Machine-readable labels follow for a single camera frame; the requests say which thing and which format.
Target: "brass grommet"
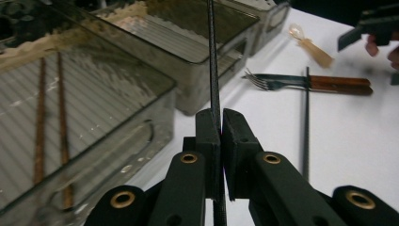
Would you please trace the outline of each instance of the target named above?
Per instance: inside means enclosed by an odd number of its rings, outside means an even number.
[[[198,158],[194,154],[187,153],[182,155],[182,157],[180,157],[180,160],[184,163],[195,163],[197,162]]]
[[[135,198],[135,194],[131,191],[120,191],[112,197],[111,206],[121,209],[132,204],[135,201]]]
[[[354,190],[350,190],[346,192],[345,197],[357,207],[362,209],[374,209],[375,202],[370,199],[368,196]]]
[[[281,159],[279,157],[273,155],[273,154],[265,154],[263,157],[263,161],[270,163],[270,164],[278,164],[281,162]]]

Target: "black object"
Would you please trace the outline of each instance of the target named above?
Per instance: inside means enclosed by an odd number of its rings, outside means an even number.
[[[74,4],[87,11],[93,11],[100,7],[98,0],[74,0]]]
[[[310,111],[310,90],[311,90],[311,75],[309,74],[309,67],[306,68],[306,96],[305,96],[305,120],[304,120],[304,135],[303,135],[303,154],[302,154],[302,176],[309,181],[309,162],[311,158],[310,151],[310,131],[311,131],[311,111]]]
[[[0,17],[0,41],[7,40],[14,35],[11,27],[11,21]]]
[[[399,85],[399,73],[394,73],[391,77],[391,85],[398,86]]]
[[[249,200],[255,225],[399,225],[399,214],[367,190],[343,186],[332,198],[314,190],[283,155],[263,151],[241,113],[224,109],[221,139],[210,116],[210,109],[196,115],[196,136],[184,139],[163,182],[146,192],[110,190],[85,226],[203,225],[204,201],[221,186],[213,175],[220,151],[230,199]]]
[[[210,72],[210,96],[211,96],[211,113],[212,123],[215,126],[218,140],[220,140],[221,119],[220,119],[220,101],[219,101],[219,85],[217,72],[217,48],[215,35],[215,13],[214,0],[207,1],[208,9],[208,34],[209,34],[209,72]],[[218,152],[213,165],[214,182],[215,182],[215,198],[214,198],[214,225],[226,226],[226,200],[224,189],[224,173],[221,162],[221,153]]]
[[[395,3],[397,0],[291,0],[295,9],[350,26],[356,26],[364,10]]]
[[[374,34],[377,45],[388,45],[394,31],[399,31],[399,4],[365,10],[358,25],[339,37],[338,51],[360,40],[362,34]]]

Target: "human hand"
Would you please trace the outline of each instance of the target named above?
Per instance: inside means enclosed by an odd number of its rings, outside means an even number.
[[[375,44],[375,39],[375,35],[369,35],[367,38],[366,51],[371,57],[375,57],[378,54],[378,47]],[[393,32],[392,40],[399,40],[399,32]],[[391,66],[399,71],[399,46],[388,54],[388,60],[391,61]]]

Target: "wooden handle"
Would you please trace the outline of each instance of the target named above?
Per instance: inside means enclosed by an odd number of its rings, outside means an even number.
[[[367,86],[371,85],[366,78],[348,78],[348,77],[331,77],[311,75],[311,83],[329,83],[335,85],[349,85],[349,86]]]
[[[311,40],[303,39],[300,40],[298,44],[311,55],[311,57],[317,62],[317,64],[320,65],[320,67],[329,68],[331,66],[331,63],[334,59],[319,47],[311,43]]]
[[[311,90],[361,96],[369,96],[373,93],[373,90],[368,86],[335,85],[327,83],[311,83]]]

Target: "plastic container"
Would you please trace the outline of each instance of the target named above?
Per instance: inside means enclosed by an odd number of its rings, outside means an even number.
[[[56,2],[54,7],[69,11],[65,3]],[[177,108],[186,115],[197,113],[210,100],[206,1],[111,0],[104,5],[90,12],[120,28],[104,37],[175,79]],[[215,2],[220,88],[245,66],[258,21]]]
[[[250,55],[254,56],[281,31],[290,10],[286,0],[220,0],[226,6],[236,8],[259,17],[260,22],[254,30],[254,42]]]
[[[175,81],[87,28],[114,26],[69,17],[40,1],[0,1],[2,226],[81,225],[173,136]]]

